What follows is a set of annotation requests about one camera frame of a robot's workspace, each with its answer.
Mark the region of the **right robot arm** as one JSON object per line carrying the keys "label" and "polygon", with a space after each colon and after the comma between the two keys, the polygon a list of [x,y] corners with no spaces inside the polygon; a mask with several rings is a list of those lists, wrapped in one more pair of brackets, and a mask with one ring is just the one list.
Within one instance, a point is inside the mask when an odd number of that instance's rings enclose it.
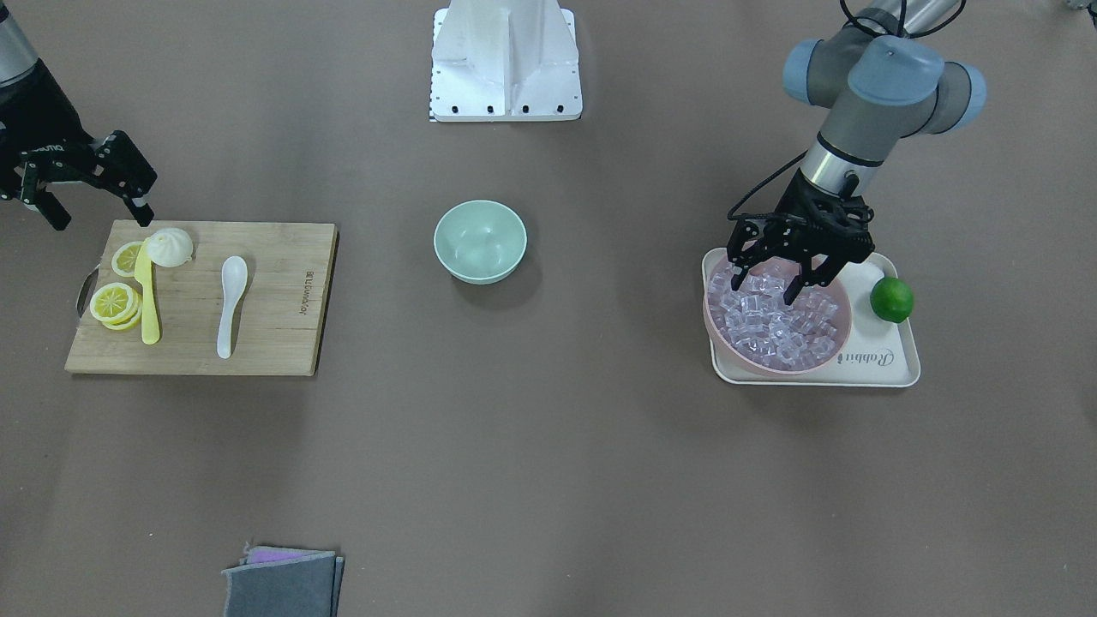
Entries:
{"label": "right robot arm", "polygon": [[117,197],[142,227],[158,178],[122,130],[93,138],[7,5],[1,7],[1,198],[38,212],[56,231],[71,216],[50,193],[84,183]]}

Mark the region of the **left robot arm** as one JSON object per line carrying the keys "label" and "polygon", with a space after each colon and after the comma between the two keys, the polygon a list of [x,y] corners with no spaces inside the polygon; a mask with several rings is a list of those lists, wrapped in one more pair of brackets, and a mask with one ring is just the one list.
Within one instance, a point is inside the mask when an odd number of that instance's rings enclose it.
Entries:
{"label": "left robot arm", "polygon": [[779,258],[798,266],[783,293],[792,304],[806,287],[827,287],[875,249],[866,187],[902,138],[963,128],[987,98],[984,75],[945,60],[921,42],[945,30],[963,1],[873,1],[829,40],[803,40],[785,59],[785,94],[827,116],[806,152],[787,164],[792,178],[773,211],[744,213],[726,245],[730,289],[753,268]]}

